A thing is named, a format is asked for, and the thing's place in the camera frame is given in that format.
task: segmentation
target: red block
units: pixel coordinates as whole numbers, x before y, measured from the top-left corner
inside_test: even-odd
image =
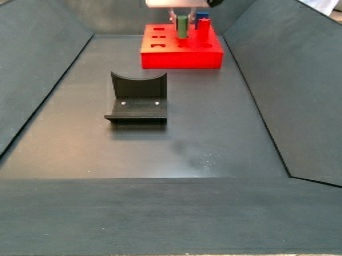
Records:
[[[189,26],[188,38],[179,39],[173,24],[149,24],[144,30],[140,55],[143,68],[217,69],[223,49],[211,26],[207,39],[200,40],[193,25]]]

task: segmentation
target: hole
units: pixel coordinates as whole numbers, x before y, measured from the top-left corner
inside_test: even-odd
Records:
[[[211,47],[212,47],[212,44],[209,44],[209,43],[201,44],[201,47],[204,47],[204,48],[211,48]]]
[[[165,47],[165,44],[151,44],[151,47],[153,48],[153,47]]]

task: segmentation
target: gray floor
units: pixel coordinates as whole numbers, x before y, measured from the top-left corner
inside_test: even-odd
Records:
[[[220,70],[141,70],[141,38],[90,41],[1,162],[0,178],[286,177],[225,48]],[[168,124],[113,127],[111,71],[168,73]]]
[[[0,254],[342,253],[342,190],[288,179],[227,48],[168,71],[165,130],[103,118],[109,71],[163,72],[139,45],[90,41],[1,160]]]

